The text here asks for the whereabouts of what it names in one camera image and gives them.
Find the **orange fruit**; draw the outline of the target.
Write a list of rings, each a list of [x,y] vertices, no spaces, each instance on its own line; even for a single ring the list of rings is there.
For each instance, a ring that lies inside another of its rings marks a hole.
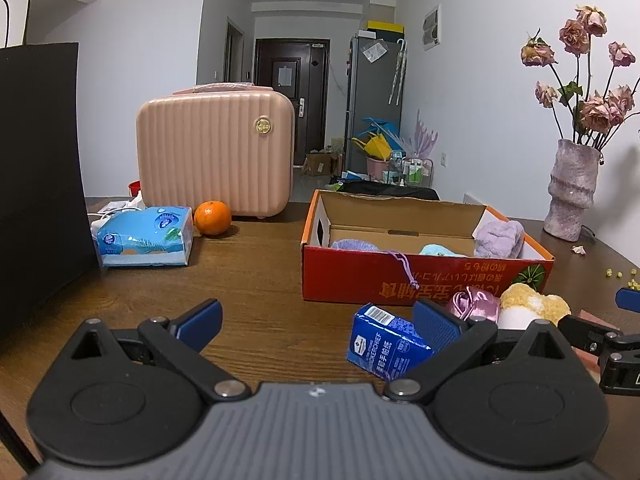
[[[220,200],[201,203],[194,211],[194,226],[206,236],[218,236],[227,232],[231,222],[231,209]]]

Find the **lilac fluffy towel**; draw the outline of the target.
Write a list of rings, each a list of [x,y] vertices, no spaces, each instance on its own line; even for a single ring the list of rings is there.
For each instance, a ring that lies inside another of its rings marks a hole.
[[[491,259],[517,259],[524,247],[525,230],[518,221],[495,220],[481,226],[475,234],[474,256]]]

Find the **blue tissue pack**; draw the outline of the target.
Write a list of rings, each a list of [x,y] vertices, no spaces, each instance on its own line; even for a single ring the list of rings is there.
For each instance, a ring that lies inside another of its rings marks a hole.
[[[96,232],[102,266],[187,266],[192,209],[148,207],[114,214]]]

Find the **black bag on chair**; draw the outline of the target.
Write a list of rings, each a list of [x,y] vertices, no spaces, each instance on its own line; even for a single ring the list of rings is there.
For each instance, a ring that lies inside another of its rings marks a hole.
[[[350,180],[344,181],[340,192],[354,195],[412,197],[419,200],[439,200],[439,196],[432,188],[420,186],[399,186],[382,182]]]

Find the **dried pink roses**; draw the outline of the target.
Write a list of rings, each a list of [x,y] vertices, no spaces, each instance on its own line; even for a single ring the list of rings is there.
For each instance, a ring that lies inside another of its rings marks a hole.
[[[600,152],[611,142],[625,122],[639,115],[636,99],[639,84],[614,86],[613,76],[623,68],[639,64],[634,54],[621,41],[612,41],[606,48],[608,76],[602,89],[593,82],[593,43],[608,33],[608,18],[597,6],[576,6],[575,15],[566,20],[558,32],[563,51],[574,58],[572,79],[561,78],[558,60],[551,44],[541,32],[527,38],[520,50],[520,61],[526,67],[548,67],[553,84],[538,81],[535,98],[540,106],[551,110],[562,140],[588,146]]]

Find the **pink ribbed suitcase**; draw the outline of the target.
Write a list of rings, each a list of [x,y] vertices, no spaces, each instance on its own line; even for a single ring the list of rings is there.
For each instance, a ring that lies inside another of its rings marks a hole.
[[[146,102],[136,118],[141,193],[149,206],[280,214],[292,191],[295,119],[270,87],[202,84]]]

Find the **brown cardboard box on floor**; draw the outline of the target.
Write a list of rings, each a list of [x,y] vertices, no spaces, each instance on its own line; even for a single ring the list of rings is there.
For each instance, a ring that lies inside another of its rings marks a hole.
[[[334,173],[335,157],[330,153],[306,155],[302,173],[309,177],[327,177]]]

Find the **purple cloth pouch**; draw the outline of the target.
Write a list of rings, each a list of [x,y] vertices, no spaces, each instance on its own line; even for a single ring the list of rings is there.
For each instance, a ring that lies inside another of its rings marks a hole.
[[[397,250],[382,250],[366,240],[356,240],[356,238],[344,238],[344,240],[334,240],[331,245],[332,249],[337,250],[349,250],[350,252],[379,252],[380,254],[386,254],[392,256],[396,261],[400,262],[408,282],[413,289],[419,289],[420,285],[414,277],[410,262],[405,254],[398,252]]]

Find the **purple textured vase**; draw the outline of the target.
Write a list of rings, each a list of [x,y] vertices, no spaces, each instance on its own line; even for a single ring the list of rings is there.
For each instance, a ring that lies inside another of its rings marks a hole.
[[[582,218],[593,205],[600,167],[600,152],[570,140],[559,140],[550,174],[549,211],[544,230],[560,240],[576,242]]]

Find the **white and yellow plush toy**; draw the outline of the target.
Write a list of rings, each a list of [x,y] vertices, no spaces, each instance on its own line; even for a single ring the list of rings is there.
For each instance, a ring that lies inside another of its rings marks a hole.
[[[543,295],[522,283],[512,284],[500,296],[498,327],[500,330],[526,330],[537,318],[554,325],[565,315],[571,315],[570,306],[560,296]]]

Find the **pink satin scrunchie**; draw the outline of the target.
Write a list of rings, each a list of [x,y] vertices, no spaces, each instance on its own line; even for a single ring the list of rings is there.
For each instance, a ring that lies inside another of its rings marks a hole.
[[[472,318],[472,316],[482,316],[497,323],[500,300],[483,289],[466,286],[454,293],[446,305],[446,310],[463,321]]]

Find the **yellow popcorn pieces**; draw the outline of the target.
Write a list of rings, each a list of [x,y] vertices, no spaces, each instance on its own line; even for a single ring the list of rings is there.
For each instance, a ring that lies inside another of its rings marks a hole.
[[[605,270],[605,276],[607,278],[616,278],[623,283],[623,288],[631,290],[640,290],[639,283],[639,270],[637,268],[631,268],[628,272],[614,271],[611,268]]]

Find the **dark brown door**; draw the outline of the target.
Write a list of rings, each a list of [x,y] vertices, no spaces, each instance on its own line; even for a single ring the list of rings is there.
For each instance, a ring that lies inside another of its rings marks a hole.
[[[329,39],[257,39],[254,83],[282,93],[294,107],[294,165],[324,147]]]

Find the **red cardboard box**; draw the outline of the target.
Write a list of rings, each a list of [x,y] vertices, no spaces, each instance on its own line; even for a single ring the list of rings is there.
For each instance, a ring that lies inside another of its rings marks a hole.
[[[517,259],[474,256],[475,234],[504,215],[484,205],[412,197],[314,192],[303,230],[302,291],[308,301],[408,306],[427,297],[446,304],[463,287],[495,296],[514,283],[540,292],[554,257],[531,236]],[[413,289],[400,262],[379,252],[332,249],[334,240],[366,240],[382,250],[405,254],[420,288]],[[439,244],[462,257],[420,256]]]

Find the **light blue soft cloth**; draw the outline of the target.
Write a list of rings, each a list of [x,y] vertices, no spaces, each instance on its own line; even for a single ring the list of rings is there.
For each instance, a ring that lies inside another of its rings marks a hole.
[[[439,244],[427,244],[419,252],[420,256],[434,256],[434,257],[462,257],[462,254],[453,252]]]

